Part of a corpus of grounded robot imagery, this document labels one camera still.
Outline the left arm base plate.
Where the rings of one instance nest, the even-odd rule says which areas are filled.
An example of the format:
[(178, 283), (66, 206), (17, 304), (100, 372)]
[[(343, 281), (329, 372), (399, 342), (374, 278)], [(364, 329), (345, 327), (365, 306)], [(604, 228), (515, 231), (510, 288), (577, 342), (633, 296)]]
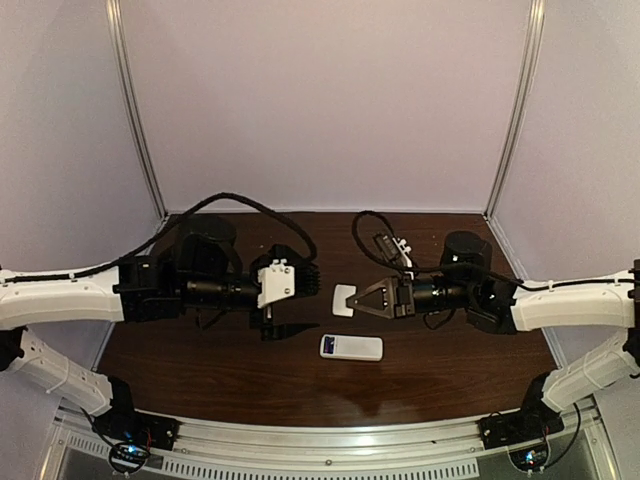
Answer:
[(166, 451), (173, 449), (180, 422), (171, 417), (115, 409), (93, 419), (94, 431), (114, 440)]

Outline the white battery cover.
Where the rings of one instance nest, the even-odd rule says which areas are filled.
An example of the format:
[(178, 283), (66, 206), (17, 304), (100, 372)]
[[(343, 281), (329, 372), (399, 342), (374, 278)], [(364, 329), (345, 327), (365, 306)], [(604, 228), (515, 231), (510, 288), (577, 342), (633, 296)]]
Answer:
[(351, 318), (354, 310), (347, 305), (347, 299), (357, 293), (357, 287), (349, 284), (337, 284), (334, 287), (331, 312), (336, 317)]

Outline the white remote control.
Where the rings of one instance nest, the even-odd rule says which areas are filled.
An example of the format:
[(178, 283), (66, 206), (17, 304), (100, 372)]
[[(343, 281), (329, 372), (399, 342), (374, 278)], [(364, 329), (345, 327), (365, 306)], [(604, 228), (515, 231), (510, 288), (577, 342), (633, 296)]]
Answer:
[[(325, 348), (326, 338), (334, 339), (332, 348)], [(333, 349), (333, 355), (323, 354), (324, 349)], [(384, 343), (379, 337), (325, 334), (319, 345), (319, 355), (325, 359), (379, 362), (384, 355)]]

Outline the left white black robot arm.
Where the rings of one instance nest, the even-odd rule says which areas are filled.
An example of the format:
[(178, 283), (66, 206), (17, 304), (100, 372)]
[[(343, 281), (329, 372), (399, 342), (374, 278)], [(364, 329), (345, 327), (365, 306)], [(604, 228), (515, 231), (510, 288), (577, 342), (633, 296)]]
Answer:
[(275, 244), (245, 268), (234, 226), (215, 215), (196, 215), (170, 231), (172, 243), (157, 254), (133, 255), (112, 266), (35, 275), (2, 271), (2, 370), (23, 373), (101, 422), (132, 427), (138, 415), (126, 382), (81, 367), (37, 338), (30, 326), (143, 323), (210, 310), (248, 313), (251, 328), (267, 341), (307, 330), (306, 324), (275, 324), (273, 307), (318, 294), (320, 272), (312, 261)]

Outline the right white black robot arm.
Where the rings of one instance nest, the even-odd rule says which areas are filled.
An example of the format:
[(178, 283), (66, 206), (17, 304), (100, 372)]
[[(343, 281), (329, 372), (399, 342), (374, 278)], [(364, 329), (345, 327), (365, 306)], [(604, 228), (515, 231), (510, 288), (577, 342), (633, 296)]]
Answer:
[(512, 335), (547, 327), (608, 326), (615, 334), (568, 366), (535, 378), (524, 417), (550, 419), (626, 376), (639, 374), (639, 270), (569, 281), (521, 281), (491, 271), (492, 247), (470, 231), (444, 241), (438, 267), (416, 267), (402, 239), (376, 236), (381, 264), (396, 270), (363, 290), (339, 285), (335, 315), (384, 319), (463, 310), (474, 328)]

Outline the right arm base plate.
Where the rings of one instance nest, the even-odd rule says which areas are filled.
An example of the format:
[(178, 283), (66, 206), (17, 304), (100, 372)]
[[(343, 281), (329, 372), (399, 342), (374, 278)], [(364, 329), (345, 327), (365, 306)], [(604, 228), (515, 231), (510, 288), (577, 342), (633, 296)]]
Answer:
[(564, 429), (563, 420), (555, 412), (546, 415), (523, 410), (493, 413), (477, 425), (485, 450), (541, 440)]

